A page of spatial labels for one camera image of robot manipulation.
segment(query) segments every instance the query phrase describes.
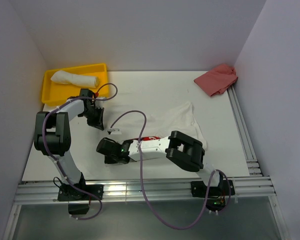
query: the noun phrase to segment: folded red cloth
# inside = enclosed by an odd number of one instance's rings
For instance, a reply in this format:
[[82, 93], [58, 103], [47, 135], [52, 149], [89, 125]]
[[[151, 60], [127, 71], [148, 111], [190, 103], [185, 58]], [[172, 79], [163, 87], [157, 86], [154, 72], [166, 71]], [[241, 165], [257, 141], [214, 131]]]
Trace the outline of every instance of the folded red cloth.
[[237, 79], [236, 69], [223, 63], [196, 78], [194, 82], [211, 97], [223, 94]]

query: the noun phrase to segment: cable connector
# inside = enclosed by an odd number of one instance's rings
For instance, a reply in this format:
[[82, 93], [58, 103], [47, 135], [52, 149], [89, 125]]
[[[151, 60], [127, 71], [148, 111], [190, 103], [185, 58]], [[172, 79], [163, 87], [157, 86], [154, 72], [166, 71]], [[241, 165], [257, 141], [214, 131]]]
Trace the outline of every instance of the cable connector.
[[110, 135], [121, 135], [122, 132], [120, 131], [120, 128], [108, 128], [107, 130], [108, 134]]

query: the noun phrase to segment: yellow tray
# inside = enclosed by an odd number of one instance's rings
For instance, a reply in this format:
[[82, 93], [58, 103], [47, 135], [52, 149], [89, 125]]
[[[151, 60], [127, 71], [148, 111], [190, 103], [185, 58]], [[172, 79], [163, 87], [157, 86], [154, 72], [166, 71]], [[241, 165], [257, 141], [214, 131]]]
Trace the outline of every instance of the yellow tray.
[[[47, 70], [43, 78], [42, 97], [41, 101], [49, 106], [57, 106], [64, 104], [69, 97], [78, 96], [82, 87], [72, 84], [64, 85], [51, 81], [51, 77], [55, 72], [63, 70], [71, 74], [96, 76], [99, 79], [99, 85], [96, 88], [89, 88], [96, 92], [103, 84], [108, 82], [107, 66], [105, 63], [75, 66], [60, 69]], [[104, 86], [100, 92], [99, 97], [109, 96], [109, 85]]]

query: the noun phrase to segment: white table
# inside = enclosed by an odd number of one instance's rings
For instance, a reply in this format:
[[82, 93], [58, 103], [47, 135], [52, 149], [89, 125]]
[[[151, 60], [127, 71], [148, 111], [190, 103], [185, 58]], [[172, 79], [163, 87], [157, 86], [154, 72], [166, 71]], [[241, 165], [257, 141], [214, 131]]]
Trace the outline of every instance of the white table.
[[[141, 110], [147, 116], [159, 115], [186, 101], [193, 104], [193, 114], [207, 140], [208, 149], [203, 158], [228, 177], [248, 177], [249, 171], [228, 93], [208, 97], [194, 79], [204, 71], [130, 71], [108, 72], [109, 82], [118, 87], [118, 95], [104, 107], [105, 128], [121, 113]], [[51, 110], [44, 106], [44, 111]], [[133, 113], [127, 118], [140, 118]], [[139, 163], [105, 165], [104, 156], [96, 152], [106, 132], [89, 127], [86, 118], [76, 117], [70, 122], [70, 151], [77, 167], [86, 180], [130, 180], [138, 179]], [[138, 136], [140, 129], [133, 133]], [[196, 178], [195, 173], [186, 172], [168, 159], [144, 161], [145, 179]], [[59, 176], [55, 165], [32, 145], [23, 181], [51, 181]]]

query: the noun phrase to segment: white wall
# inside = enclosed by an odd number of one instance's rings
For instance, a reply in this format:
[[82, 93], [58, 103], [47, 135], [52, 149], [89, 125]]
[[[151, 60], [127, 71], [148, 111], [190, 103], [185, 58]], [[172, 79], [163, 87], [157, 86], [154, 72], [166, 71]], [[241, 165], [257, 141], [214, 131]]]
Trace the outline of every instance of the white wall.
[[49, 68], [233, 65], [265, 0], [10, 0]]
[[253, 146], [300, 240], [300, 0], [267, 0], [236, 63]]
[[46, 64], [11, 4], [0, 0], [0, 239], [33, 138]]

